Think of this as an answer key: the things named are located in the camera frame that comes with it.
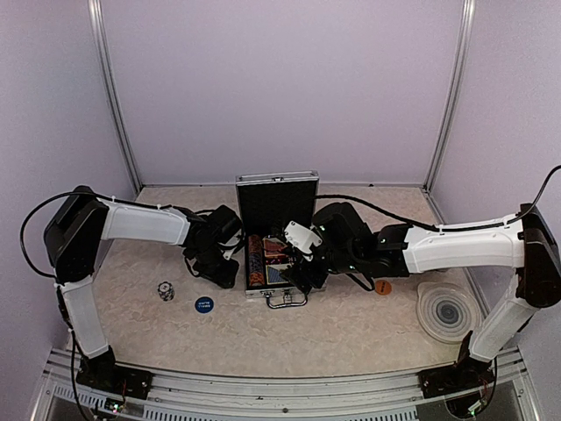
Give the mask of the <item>blue playing card deck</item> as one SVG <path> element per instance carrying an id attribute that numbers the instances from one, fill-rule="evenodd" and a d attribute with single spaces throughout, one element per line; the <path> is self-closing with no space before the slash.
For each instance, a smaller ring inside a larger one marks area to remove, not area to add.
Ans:
<path id="1" fill-rule="evenodd" d="M 266 265 L 266 284 L 268 286 L 276 286 L 288 283 L 282 273 L 289 268 L 291 268 L 290 264 Z"/>

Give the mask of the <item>red playing card deck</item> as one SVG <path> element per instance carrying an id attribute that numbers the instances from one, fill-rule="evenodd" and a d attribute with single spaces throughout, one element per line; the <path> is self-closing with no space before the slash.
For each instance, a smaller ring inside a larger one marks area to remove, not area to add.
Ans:
<path id="1" fill-rule="evenodd" d="M 288 257 L 285 250 L 287 245 L 276 238 L 263 239 L 264 257 L 267 261 L 282 260 Z"/>

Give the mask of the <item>aluminium poker chip case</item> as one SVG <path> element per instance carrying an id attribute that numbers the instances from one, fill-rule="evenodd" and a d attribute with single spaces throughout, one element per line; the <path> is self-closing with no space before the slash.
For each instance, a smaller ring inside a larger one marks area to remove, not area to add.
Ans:
<path id="1" fill-rule="evenodd" d="M 287 245 L 287 258 L 267 261 L 263 257 L 264 274 L 266 265 L 292 266 L 298 259 L 299 252 L 293 251 L 287 243 L 284 229 L 290 221 L 306 228 L 311 227 L 318 183 L 319 174 L 315 170 L 236 177 L 238 210 L 245 229 L 245 295 L 248 298 L 263 298 L 267 307 L 272 310 L 302 307 L 308 302 L 308 294 L 303 294 L 290 282 L 250 288 L 248 237 L 257 234 L 262 239 L 276 238 Z"/>

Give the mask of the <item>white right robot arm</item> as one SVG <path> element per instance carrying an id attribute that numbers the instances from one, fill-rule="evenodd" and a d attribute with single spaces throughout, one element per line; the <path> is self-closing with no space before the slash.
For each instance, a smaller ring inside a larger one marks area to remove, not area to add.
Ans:
<path id="1" fill-rule="evenodd" d="M 467 389 L 500 349 L 541 309 L 560 301 L 557 242 L 541 213 L 525 203 L 520 212 L 475 225 L 424 225 L 406 218 L 372 232 L 347 202 L 331 203 L 311 227 L 288 222 L 283 235 L 301 260 L 284 275 L 301 292 L 321 288 L 330 274 L 363 275 L 364 289 L 377 279 L 438 269 L 512 268 L 507 291 L 482 325 L 465 339 L 465 354 L 448 380 Z"/>

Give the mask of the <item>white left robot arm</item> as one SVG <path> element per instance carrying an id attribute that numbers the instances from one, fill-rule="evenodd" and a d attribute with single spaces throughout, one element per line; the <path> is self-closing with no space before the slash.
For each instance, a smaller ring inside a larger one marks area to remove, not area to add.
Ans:
<path id="1" fill-rule="evenodd" d="M 60 195 L 62 206 L 44 230 L 60 311 L 81 356 L 91 360 L 89 377 L 106 390 L 123 380 L 112 357 L 94 297 L 98 254 L 119 240 L 178 246 L 188 271 L 222 289 L 233 287 L 243 245 L 243 223 L 232 208 L 193 211 L 178 205 L 127 202 L 81 185 Z"/>

